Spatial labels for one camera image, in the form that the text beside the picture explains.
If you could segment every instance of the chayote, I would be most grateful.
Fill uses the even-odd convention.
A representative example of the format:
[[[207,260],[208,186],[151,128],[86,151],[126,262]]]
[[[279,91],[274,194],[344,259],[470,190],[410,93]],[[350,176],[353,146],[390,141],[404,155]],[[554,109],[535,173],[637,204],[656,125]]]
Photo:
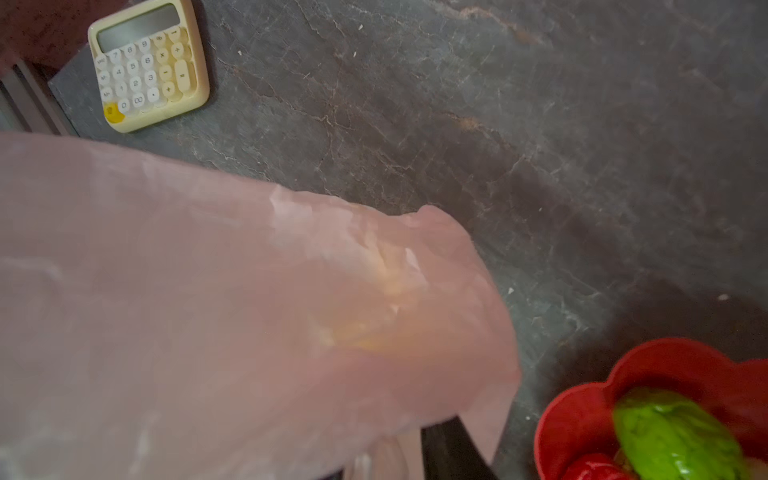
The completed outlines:
[[[695,402],[637,387],[616,403],[614,428],[643,480],[749,480],[739,443]]]

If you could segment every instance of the yellow button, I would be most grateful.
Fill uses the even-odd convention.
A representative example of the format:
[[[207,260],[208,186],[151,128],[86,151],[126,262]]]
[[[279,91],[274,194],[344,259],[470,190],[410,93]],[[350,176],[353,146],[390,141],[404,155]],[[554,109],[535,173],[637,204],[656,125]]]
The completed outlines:
[[[167,81],[163,84],[162,92],[163,96],[170,101],[179,101],[181,99],[181,92],[176,89],[176,85],[172,81]]]
[[[189,64],[184,60],[179,60],[174,66],[176,71],[176,85],[181,93],[187,93],[193,86],[192,73],[194,68],[190,70]]]
[[[163,48],[165,47],[165,34],[162,31],[159,31],[158,33],[152,35],[152,42],[154,43],[155,47]]]
[[[162,81],[171,81],[174,78],[174,68],[170,65],[160,67],[160,79]]]
[[[161,48],[154,54],[154,57],[160,65],[167,65],[170,60],[170,53],[168,53],[167,48]]]
[[[177,26],[169,28],[165,32],[168,34],[168,38],[172,43],[176,43],[177,41],[187,43],[187,30],[185,30],[184,27]]]
[[[173,55],[177,60],[183,60],[185,58],[189,58],[189,49],[184,47],[184,44],[178,41],[171,45],[170,54]]]
[[[111,103],[104,106],[104,118],[111,124],[119,124],[125,119],[125,115],[118,110],[118,104]]]

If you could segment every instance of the gray stone countertop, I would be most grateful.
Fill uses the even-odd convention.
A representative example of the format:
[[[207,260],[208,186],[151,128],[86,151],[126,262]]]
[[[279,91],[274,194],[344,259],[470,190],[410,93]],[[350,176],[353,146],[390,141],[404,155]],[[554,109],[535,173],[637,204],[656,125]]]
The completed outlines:
[[[74,128],[388,214],[453,215],[525,370],[500,478],[536,478],[545,406],[644,340],[768,354],[765,2],[194,5],[208,103],[116,133],[83,50],[50,82]]]

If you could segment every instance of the equals key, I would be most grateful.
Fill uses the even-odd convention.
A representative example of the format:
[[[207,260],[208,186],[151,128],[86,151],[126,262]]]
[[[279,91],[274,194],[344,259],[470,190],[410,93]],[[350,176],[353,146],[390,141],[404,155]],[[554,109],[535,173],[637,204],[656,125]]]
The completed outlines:
[[[185,60],[179,60],[174,65],[174,71],[176,72],[176,85],[179,87],[181,93],[187,93],[192,89],[192,71],[190,65]]]

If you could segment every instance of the pink plastic bag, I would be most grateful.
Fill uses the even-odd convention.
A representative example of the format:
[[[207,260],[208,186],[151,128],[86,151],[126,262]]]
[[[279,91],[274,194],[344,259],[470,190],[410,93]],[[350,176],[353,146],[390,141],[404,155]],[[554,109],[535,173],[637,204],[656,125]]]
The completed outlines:
[[[457,413],[498,444],[515,333],[437,208],[3,134],[0,225],[12,478],[310,480]]]

